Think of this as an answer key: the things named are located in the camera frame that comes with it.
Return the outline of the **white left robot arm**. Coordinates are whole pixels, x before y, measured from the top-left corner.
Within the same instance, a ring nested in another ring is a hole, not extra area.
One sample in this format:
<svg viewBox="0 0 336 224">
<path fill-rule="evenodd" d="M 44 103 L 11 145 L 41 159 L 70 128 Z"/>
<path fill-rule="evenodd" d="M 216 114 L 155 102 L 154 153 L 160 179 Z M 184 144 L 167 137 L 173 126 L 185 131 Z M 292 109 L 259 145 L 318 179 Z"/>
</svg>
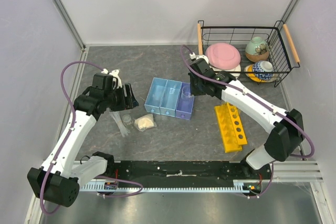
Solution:
<svg viewBox="0 0 336 224">
<path fill-rule="evenodd" d="M 82 186 L 97 176 L 111 178 L 116 172 L 111 154 L 95 152 L 83 164 L 73 167 L 73 163 L 86 136 L 106 110 L 119 112 L 138 105 L 131 85 L 121 82 L 118 70 L 96 73 L 92 85 L 75 99 L 74 112 L 53 151 L 40 168 L 31 168 L 27 174 L 35 196 L 70 207 Z"/>
</svg>

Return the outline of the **small clear glass vial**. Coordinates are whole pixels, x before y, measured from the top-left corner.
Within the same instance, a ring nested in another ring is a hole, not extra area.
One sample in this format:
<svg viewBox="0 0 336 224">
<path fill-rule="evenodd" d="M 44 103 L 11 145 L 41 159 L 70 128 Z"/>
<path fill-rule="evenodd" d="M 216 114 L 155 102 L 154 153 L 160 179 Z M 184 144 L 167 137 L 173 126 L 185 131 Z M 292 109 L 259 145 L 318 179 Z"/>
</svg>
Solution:
<svg viewBox="0 0 336 224">
<path fill-rule="evenodd" d="M 125 114 L 122 116 L 122 122 L 124 124 L 124 126 L 129 126 L 133 124 L 133 119 L 131 117 L 131 115 L 129 114 Z"/>
</svg>

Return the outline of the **yellow test tube rack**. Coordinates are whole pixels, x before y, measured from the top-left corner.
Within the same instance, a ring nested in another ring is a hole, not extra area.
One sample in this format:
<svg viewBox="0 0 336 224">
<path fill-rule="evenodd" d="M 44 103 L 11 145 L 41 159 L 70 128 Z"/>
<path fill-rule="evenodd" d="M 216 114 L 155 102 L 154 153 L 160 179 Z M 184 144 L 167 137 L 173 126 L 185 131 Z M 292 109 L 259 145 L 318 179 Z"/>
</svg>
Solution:
<svg viewBox="0 0 336 224">
<path fill-rule="evenodd" d="M 214 107 L 225 153 L 240 152 L 247 145 L 247 138 L 239 116 L 239 110 L 230 103 Z"/>
</svg>

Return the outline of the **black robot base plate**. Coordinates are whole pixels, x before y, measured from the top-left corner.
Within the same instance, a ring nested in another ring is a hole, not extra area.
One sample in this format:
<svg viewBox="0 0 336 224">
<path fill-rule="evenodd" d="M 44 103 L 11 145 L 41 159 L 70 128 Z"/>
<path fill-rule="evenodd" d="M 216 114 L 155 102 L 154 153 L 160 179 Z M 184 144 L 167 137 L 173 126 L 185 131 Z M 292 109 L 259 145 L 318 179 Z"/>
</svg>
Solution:
<svg viewBox="0 0 336 224">
<path fill-rule="evenodd" d="M 150 186 L 232 186 L 235 180 L 264 182 L 272 178 L 270 165 L 254 170 L 245 162 L 229 161 L 115 161 L 114 156 L 95 152 L 86 156 L 107 160 L 102 177 L 117 182 Z"/>
</svg>

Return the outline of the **clear plastic dropper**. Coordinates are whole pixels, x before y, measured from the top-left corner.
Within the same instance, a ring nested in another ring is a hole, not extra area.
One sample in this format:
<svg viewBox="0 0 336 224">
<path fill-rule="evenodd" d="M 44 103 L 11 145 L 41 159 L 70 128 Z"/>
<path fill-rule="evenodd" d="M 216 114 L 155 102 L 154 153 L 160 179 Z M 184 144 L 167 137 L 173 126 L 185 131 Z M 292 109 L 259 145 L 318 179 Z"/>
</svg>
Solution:
<svg viewBox="0 0 336 224">
<path fill-rule="evenodd" d="M 113 118 L 113 120 L 116 122 L 122 137 L 128 136 L 130 134 L 130 131 L 123 124 L 121 117 L 120 117 L 120 112 L 119 111 L 114 112 L 110 110 L 109 114 Z"/>
</svg>

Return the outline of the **blue three-compartment drawer box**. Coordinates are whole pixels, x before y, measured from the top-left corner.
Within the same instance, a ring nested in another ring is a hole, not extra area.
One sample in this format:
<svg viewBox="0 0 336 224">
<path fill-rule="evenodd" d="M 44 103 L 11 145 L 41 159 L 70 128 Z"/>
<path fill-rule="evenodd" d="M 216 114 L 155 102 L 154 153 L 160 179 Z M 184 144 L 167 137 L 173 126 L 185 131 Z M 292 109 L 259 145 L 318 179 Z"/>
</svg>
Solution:
<svg viewBox="0 0 336 224">
<path fill-rule="evenodd" d="M 144 104 L 145 110 L 152 114 L 159 114 L 184 120 L 190 120 L 193 111 L 194 99 L 190 103 L 183 102 L 181 99 L 181 89 L 184 85 L 187 84 L 189 83 L 154 78 L 152 80 Z M 169 88 L 174 86 L 180 87 L 178 96 L 169 95 Z"/>
</svg>

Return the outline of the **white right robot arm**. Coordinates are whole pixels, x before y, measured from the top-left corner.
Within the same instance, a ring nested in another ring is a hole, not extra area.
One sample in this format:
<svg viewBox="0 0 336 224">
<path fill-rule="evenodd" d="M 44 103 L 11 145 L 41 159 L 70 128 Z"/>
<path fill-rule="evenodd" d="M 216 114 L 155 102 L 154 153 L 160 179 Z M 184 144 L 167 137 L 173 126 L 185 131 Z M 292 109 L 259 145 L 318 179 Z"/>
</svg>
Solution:
<svg viewBox="0 0 336 224">
<path fill-rule="evenodd" d="M 246 88 L 232 74 L 215 73 L 205 59 L 194 60 L 187 66 L 192 95 L 210 95 L 230 103 L 254 119 L 269 134 L 266 142 L 251 151 L 240 166 L 241 174 L 254 178 L 268 163 L 284 162 L 293 155 L 304 139 L 302 115 L 279 108 Z"/>
</svg>

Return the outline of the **clear glass beaker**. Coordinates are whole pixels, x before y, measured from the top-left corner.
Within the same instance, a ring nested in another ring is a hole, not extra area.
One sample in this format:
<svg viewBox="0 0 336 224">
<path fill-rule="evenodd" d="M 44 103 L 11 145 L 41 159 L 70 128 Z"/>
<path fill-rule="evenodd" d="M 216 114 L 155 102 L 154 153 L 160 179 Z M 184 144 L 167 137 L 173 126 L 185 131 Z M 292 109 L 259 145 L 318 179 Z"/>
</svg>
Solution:
<svg viewBox="0 0 336 224">
<path fill-rule="evenodd" d="M 190 85 L 187 84 L 187 85 L 184 85 L 181 89 L 181 99 L 183 102 L 192 102 L 194 97 L 193 95 L 191 94 L 191 88 L 190 88 Z"/>
</svg>

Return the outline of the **bag of beige powder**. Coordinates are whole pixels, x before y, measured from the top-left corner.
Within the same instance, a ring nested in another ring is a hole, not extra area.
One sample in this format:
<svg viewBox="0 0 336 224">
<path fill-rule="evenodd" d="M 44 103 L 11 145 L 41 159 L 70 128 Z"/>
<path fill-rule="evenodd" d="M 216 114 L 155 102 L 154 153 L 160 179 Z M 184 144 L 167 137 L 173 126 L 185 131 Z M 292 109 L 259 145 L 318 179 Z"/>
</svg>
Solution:
<svg viewBox="0 0 336 224">
<path fill-rule="evenodd" d="M 134 126 L 140 131 L 143 132 L 147 129 L 156 127 L 153 114 L 144 115 L 138 119 L 135 119 Z"/>
</svg>

